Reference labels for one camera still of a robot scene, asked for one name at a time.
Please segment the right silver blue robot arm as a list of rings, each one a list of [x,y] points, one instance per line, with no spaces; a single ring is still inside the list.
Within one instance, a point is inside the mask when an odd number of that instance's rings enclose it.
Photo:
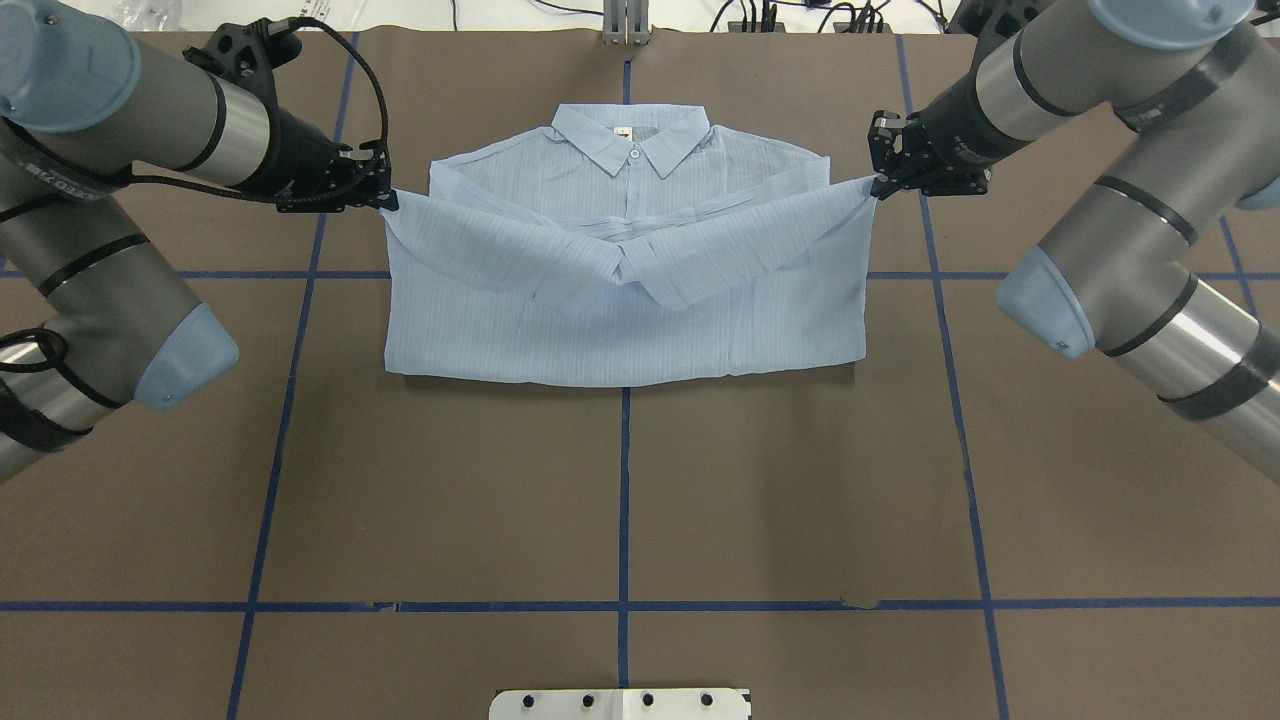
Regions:
[[[1253,1],[1051,1],[919,111],[874,114],[872,195],[979,195],[992,168],[1107,105],[1130,146],[1007,274],[1000,309],[1098,350],[1271,479],[1277,332],[1181,265],[1231,209],[1277,206],[1277,50]]]

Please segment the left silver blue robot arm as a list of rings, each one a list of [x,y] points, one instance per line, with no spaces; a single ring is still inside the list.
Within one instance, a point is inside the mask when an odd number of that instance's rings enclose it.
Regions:
[[[3,258],[50,304],[3,337],[1,471],[12,479],[131,402],[164,411],[232,369],[212,309],[115,200],[161,184],[280,213],[393,211],[389,128],[342,143],[287,111],[274,73],[316,18],[220,26],[179,56],[59,1],[5,1]]]

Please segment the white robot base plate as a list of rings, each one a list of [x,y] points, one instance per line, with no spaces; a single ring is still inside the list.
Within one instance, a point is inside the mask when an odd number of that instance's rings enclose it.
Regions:
[[[735,688],[521,689],[497,694],[489,719],[751,719]]]

